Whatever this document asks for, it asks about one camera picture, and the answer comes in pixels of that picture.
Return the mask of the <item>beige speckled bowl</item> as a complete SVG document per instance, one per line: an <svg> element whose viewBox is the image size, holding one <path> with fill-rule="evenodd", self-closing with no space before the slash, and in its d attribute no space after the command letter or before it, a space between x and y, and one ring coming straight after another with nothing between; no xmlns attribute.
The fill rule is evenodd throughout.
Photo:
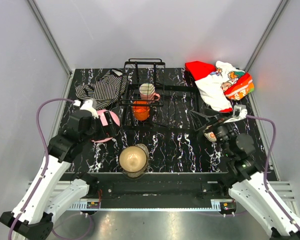
<svg viewBox="0 0 300 240"><path fill-rule="evenodd" d="M148 151L140 146L129 146L119 156L120 166L128 172L140 171L147 163Z"/></svg>

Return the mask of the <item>pink ceramic mug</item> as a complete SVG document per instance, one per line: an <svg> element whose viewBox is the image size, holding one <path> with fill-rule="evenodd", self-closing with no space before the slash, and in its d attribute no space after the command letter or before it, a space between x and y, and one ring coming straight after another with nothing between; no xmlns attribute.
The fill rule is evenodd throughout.
<svg viewBox="0 0 300 240"><path fill-rule="evenodd" d="M139 95L143 101L151 104L161 99L160 94L156 93L155 86L152 83L143 83L139 86Z"/></svg>

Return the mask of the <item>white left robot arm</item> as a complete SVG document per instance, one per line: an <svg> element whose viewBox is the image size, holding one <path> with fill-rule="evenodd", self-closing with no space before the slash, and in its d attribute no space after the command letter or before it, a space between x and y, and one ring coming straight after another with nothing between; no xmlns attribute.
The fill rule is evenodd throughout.
<svg viewBox="0 0 300 240"><path fill-rule="evenodd" d="M9 231L28 240L45 240L53 230L57 219L82 197L93 198L98 194L97 177L82 172L65 190L49 200L57 183L83 151L86 143L114 138L120 124L110 111L93 115L88 110L77 110L68 123L48 144L40 169L19 204L11 211L3 212L0 222Z"/></svg>

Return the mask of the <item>orange plastic cup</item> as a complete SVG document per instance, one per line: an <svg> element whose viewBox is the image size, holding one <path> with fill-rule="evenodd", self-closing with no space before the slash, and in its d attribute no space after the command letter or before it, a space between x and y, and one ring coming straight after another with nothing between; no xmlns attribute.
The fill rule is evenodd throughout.
<svg viewBox="0 0 300 240"><path fill-rule="evenodd" d="M150 107L146 101L134 101L132 106L134 117L138 121L145 121L150 117Z"/></svg>

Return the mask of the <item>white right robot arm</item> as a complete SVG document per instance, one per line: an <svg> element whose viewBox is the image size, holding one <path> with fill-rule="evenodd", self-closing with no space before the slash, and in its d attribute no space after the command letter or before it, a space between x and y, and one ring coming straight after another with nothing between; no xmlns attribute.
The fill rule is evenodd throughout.
<svg viewBox="0 0 300 240"><path fill-rule="evenodd" d="M300 217L275 192L267 173L253 159L254 139L247 133L235 133L229 125L245 119L247 110L242 106L232 113L192 110L190 115L195 133L213 133L229 159L228 173L217 185L218 195L242 205L271 240L300 240Z"/></svg>

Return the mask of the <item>flower-shaped patterned dish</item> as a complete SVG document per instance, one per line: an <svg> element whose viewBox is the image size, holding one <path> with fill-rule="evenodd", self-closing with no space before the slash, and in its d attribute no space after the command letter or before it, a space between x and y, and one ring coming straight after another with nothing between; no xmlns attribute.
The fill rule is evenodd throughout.
<svg viewBox="0 0 300 240"><path fill-rule="evenodd" d="M217 141L217 138L215 136L215 134L211 131L211 132L204 132L203 133L204 136L207 138L208 141L215 143Z"/></svg>

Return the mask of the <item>pink round plate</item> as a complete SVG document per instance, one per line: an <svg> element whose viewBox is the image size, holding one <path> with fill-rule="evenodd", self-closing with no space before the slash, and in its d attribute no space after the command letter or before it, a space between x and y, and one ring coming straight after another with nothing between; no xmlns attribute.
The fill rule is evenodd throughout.
<svg viewBox="0 0 300 240"><path fill-rule="evenodd" d="M101 123L102 123L103 126L108 125L108 122L107 122L106 116L105 116L105 112L106 112L105 109L97 111L97 114L100 117L100 120L101 120ZM120 127L121 124L120 124L120 119L119 119L118 115L116 113L114 113L113 111L110 111L110 110L109 110L109 113L110 113L112 119L114 120L115 124ZM91 142L93 142L93 143L105 143L105 142L110 141L112 138L113 137L108 137L108 138L104 138L104 139L101 139L101 140L92 139Z"/></svg>

